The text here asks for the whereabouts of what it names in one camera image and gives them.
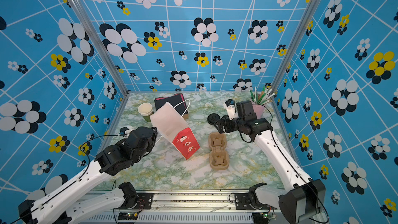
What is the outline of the black plastic cup lids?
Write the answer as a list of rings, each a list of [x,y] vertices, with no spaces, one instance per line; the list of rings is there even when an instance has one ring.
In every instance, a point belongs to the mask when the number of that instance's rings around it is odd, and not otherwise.
[[[215,126],[219,120],[220,120],[220,116],[218,114],[215,114],[215,113],[210,114],[207,117],[207,122],[210,125],[213,125],[213,126]]]

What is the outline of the brown pulp cup carrier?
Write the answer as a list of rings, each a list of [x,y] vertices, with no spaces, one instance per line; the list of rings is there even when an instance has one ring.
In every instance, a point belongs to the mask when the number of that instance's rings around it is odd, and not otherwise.
[[[214,170],[221,171],[228,169],[230,165],[229,154],[226,151],[227,137],[225,134],[213,132],[208,136],[208,146],[211,149],[209,164]]]

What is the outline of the red white paper gift bag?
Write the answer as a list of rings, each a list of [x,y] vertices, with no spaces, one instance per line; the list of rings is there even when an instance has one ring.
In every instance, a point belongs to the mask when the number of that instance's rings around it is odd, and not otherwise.
[[[176,109],[166,102],[150,116],[151,123],[186,159],[190,159],[200,149],[193,131]]]

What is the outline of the white green paper cup stack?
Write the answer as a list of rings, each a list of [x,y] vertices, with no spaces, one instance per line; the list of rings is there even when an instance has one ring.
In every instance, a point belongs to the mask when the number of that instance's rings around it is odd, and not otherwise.
[[[145,121],[151,122],[150,116],[153,115],[154,113],[153,106],[151,103],[143,103],[138,107],[137,110]]]

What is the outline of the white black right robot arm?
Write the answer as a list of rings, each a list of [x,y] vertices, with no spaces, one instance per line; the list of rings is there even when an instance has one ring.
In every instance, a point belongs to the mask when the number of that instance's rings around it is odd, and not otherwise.
[[[250,143],[256,144],[267,156],[278,173],[283,188],[273,188],[266,183],[258,183],[250,187],[247,198],[243,201],[252,210],[269,213],[269,219],[275,209],[280,210],[290,224],[298,224],[321,212],[326,213],[324,198],[326,188],[319,179],[313,180],[290,156],[277,138],[269,121],[259,118],[250,101],[236,103],[228,99],[224,103],[227,115],[220,117],[210,114],[207,122],[220,134],[239,132],[240,136],[250,137]]]

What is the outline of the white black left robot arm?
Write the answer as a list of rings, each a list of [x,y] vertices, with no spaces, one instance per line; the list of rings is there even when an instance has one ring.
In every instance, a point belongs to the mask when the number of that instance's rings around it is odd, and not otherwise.
[[[155,127],[126,130],[123,139],[104,148],[85,169],[65,184],[40,199],[22,202],[18,206],[20,220],[26,224],[72,224],[108,209],[144,207],[131,183],[122,183],[90,200],[81,201],[80,198],[150,154],[157,135]]]

